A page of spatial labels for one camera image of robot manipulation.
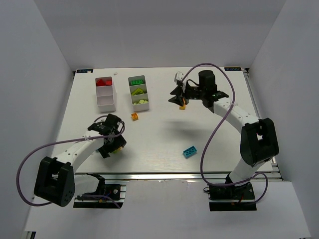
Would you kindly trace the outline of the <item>orange small lego brick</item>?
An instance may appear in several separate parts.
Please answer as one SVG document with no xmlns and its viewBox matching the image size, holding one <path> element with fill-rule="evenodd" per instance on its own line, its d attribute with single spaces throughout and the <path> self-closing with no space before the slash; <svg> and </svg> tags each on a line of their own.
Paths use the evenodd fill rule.
<svg viewBox="0 0 319 239">
<path fill-rule="evenodd" d="M 136 121 L 139 119 L 139 116 L 137 113 L 133 113 L 133 114 L 131 114 L 131 118 L 132 118 L 132 121 Z"/>
</svg>

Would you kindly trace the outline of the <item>green lego brick top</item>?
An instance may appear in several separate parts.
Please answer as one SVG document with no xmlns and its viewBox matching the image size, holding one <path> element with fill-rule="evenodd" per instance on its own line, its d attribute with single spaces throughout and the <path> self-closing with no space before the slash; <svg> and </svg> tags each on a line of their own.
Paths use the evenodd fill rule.
<svg viewBox="0 0 319 239">
<path fill-rule="evenodd" d="M 143 79 L 136 79 L 136 80 L 132 80 L 131 81 L 131 85 L 134 86 L 134 85 L 140 85 L 140 84 L 143 84 Z"/>
</svg>

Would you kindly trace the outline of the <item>red 2x3 lego brick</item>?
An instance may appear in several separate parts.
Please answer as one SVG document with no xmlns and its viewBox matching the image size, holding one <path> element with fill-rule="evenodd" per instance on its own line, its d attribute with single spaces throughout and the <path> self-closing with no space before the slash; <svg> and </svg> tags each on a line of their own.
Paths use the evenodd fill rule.
<svg viewBox="0 0 319 239">
<path fill-rule="evenodd" d="M 97 81 L 96 81 L 96 86 L 97 87 L 101 87 L 101 86 L 105 86 L 105 80 L 104 79 L 98 79 Z"/>
</svg>

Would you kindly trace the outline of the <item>orange 2x3 lego brick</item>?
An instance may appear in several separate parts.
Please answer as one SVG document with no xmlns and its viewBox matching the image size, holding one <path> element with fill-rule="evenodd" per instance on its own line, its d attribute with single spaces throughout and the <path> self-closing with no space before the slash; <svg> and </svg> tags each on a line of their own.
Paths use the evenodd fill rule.
<svg viewBox="0 0 319 239">
<path fill-rule="evenodd" d="M 185 110 L 186 109 L 186 106 L 187 106 L 187 100 L 186 99 L 183 99 L 183 104 L 181 106 L 179 106 L 179 109 L 180 110 Z"/>
</svg>

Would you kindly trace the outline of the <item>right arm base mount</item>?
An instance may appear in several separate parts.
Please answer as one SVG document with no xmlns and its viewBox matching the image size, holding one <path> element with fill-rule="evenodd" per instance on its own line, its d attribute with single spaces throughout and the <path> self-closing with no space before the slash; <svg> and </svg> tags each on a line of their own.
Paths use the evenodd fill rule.
<svg viewBox="0 0 319 239">
<path fill-rule="evenodd" d="M 255 194 L 250 181 L 229 187 L 203 188 L 208 194 L 209 210 L 211 212 L 256 211 Z"/>
</svg>

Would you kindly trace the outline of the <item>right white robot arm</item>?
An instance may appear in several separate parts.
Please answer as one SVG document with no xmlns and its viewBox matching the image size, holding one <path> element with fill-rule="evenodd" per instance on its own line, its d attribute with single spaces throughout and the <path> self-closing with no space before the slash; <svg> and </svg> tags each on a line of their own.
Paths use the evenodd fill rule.
<svg viewBox="0 0 319 239">
<path fill-rule="evenodd" d="M 274 122 L 260 119 L 237 106 L 229 96 L 217 89 L 215 75 L 211 70 L 198 74 L 199 82 L 191 86 L 182 72 L 177 72 L 177 87 L 171 92 L 170 103 L 185 106 L 189 100 L 201 100 L 212 113 L 230 123 L 241 135 L 240 161 L 226 177 L 225 187 L 247 184 L 255 172 L 279 153 Z"/>
</svg>

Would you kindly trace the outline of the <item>lime 2x3 lego brick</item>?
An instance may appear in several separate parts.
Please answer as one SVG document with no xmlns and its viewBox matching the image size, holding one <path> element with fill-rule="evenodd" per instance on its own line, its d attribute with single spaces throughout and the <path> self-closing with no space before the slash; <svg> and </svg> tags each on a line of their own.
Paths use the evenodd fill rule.
<svg viewBox="0 0 319 239">
<path fill-rule="evenodd" d="M 135 95 L 141 95 L 141 94 L 145 94 L 145 91 L 141 88 L 136 88 L 132 93 L 131 95 L 132 96 L 135 96 Z"/>
</svg>

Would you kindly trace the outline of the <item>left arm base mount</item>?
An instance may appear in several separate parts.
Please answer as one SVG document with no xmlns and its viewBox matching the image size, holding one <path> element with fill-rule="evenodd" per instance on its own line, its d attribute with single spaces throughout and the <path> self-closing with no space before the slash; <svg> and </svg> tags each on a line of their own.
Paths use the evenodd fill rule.
<svg viewBox="0 0 319 239">
<path fill-rule="evenodd" d="M 124 181 L 109 180 L 99 174 L 75 176 L 74 208 L 120 209 L 126 197 Z"/>
</svg>

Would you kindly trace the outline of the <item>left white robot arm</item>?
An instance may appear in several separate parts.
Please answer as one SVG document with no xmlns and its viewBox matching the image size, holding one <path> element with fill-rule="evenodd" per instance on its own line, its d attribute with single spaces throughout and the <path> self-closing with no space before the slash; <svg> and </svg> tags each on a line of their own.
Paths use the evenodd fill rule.
<svg viewBox="0 0 319 239">
<path fill-rule="evenodd" d="M 70 148 L 41 160 L 34 194 L 61 207 L 67 206 L 72 198 L 109 201 L 110 191 L 102 176 L 96 173 L 76 176 L 75 173 L 94 152 L 107 158 L 123 148 L 127 143 L 122 136 L 124 130 L 125 123 L 116 115 L 96 119 Z"/>
</svg>

